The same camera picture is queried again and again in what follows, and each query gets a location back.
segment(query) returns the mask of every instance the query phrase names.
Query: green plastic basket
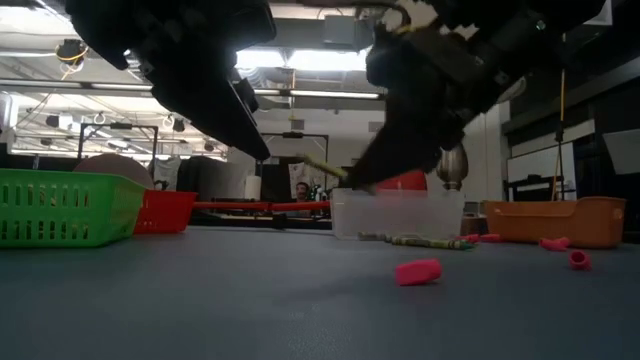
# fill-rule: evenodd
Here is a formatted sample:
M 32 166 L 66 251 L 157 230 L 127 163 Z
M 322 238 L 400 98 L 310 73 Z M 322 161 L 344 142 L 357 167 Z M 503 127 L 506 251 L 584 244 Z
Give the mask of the green plastic basket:
M 120 176 L 0 169 L 0 248 L 96 247 L 130 237 L 144 190 Z

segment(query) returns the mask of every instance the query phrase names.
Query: whiteboard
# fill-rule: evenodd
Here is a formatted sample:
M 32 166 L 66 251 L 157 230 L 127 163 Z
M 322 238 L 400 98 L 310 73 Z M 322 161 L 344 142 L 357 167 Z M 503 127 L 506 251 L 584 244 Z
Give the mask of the whiteboard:
M 558 147 L 535 151 L 507 160 L 507 174 L 510 183 L 526 180 L 529 175 L 552 177 L 555 175 Z M 575 190 L 576 169 L 573 156 L 573 143 L 562 145 L 562 165 L 564 169 L 565 189 Z M 574 199 L 575 193 L 566 194 L 567 199 Z

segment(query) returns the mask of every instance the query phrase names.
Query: red basket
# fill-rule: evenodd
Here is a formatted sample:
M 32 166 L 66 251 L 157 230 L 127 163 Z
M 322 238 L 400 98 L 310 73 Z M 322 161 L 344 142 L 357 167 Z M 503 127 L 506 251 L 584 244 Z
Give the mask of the red basket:
M 184 231 L 197 195 L 188 192 L 145 191 L 133 233 L 175 234 Z

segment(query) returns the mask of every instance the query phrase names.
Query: orange basket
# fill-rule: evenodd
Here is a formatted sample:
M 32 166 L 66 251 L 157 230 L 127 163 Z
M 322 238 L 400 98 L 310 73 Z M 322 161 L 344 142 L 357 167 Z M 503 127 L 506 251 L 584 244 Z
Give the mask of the orange basket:
M 175 234 L 184 231 L 191 218 L 197 193 L 147 190 L 138 213 L 134 234 Z
M 489 232 L 506 241 L 537 243 L 568 237 L 571 246 L 603 249 L 622 241 L 626 200 L 587 197 L 578 201 L 487 202 Z

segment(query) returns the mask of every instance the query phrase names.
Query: man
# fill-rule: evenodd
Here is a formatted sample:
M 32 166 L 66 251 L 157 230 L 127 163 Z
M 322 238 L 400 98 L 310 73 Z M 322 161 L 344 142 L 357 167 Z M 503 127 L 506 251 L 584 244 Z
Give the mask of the man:
M 309 184 L 299 182 L 296 184 L 296 202 L 306 202 L 309 197 Z

